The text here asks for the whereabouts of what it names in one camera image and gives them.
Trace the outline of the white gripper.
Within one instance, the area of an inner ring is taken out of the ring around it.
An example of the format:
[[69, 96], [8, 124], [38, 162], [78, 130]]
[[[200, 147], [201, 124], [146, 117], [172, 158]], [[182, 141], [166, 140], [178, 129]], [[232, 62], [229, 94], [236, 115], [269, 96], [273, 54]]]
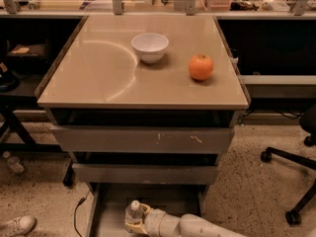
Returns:
[[149, 237], [180, 237], [180, 218], [168, 214], [160, 209], [153, 209], [148, 204], [142, 203], [143, 215], [146, 216], [144, 225], [142, 222], [124, 224], [130, 233], [148, 234]]

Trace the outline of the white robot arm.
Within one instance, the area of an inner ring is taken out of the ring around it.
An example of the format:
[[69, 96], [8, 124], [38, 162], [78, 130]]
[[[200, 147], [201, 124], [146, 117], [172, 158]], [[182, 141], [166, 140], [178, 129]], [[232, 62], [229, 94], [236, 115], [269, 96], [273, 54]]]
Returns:
[[174, 216], [138, 200], [125, 209], [124, 226], [128, 232], [147, 237], [245, 237], [199, 216]]

